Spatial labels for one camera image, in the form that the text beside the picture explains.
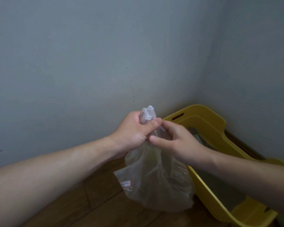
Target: plastic bag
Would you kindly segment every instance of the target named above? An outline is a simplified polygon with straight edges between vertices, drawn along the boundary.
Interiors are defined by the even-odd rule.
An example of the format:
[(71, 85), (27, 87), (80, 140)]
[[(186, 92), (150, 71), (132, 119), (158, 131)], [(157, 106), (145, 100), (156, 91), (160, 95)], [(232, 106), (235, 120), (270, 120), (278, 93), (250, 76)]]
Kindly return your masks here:
[[(140, 123), (156, 118), (154, 108), (148, 106), (140, 113)], [(170, 139), (163, 127), (153, 135)], [(148, 142), (125, 156), (126, 167), (114, 172), (126, 196), (144, 207), (166, 212), (180, 212), (193, 205), (193, 181), (185, 164), (171, 153)]]

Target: wall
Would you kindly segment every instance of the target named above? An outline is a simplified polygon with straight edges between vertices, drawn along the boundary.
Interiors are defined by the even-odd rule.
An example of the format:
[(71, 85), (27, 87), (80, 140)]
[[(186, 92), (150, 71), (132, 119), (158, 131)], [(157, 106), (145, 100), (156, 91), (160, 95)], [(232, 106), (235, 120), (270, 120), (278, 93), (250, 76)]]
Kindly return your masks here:
[(225, 0), (0, 0), (0, 166), (192, 103)]
[(284, 0), (228, 0), (198, 102), (260, 154), (284, 160)]

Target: sticker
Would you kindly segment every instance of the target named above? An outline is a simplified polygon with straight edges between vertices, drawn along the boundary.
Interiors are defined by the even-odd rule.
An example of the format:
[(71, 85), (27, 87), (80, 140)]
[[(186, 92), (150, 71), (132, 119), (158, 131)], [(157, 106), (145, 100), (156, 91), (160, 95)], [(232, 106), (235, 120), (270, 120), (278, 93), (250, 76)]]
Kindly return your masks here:
[(120, 185), (123, 187), (123, 188), (127, 188), (127, 187), (130, 187), (131, 186), (131, 182), (128, 180), (128, 181), (124, 181), (124, 182), (120, 182)]

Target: basket handle hole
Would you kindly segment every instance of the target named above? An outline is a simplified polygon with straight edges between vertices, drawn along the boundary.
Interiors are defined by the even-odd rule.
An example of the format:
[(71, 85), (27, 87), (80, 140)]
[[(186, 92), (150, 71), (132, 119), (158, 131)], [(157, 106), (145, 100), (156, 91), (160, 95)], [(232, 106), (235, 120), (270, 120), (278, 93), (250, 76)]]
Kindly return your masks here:
[(184, 113), (181, 113), (181, 114), (175, 116), (174, 118), (172, 118), (171, 121), (174, 121), (175, 119), (180, 118), (180, 117), (182, 117), (183, 115), (184, 115)]
[(266, 207), (265, 210), (264, 210), (264, 213), (267, 213), (269, 210), (270, 210), (270, 208)]

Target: floor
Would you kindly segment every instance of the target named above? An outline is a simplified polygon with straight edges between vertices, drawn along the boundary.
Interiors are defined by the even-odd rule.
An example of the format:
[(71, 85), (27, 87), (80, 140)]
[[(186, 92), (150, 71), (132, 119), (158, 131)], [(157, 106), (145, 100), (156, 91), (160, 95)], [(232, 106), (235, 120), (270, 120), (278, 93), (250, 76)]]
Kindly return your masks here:
[[(164, 213), (144, 208), (125, 196), (113, 174), (124, 166), (123, 159), (107, 163), (21, 227), (232, 226), (217, 221), (196, 195), (193, 207), (182, 213)], [(278, 226), (276, 222), (270, 225), (275, 226)]]

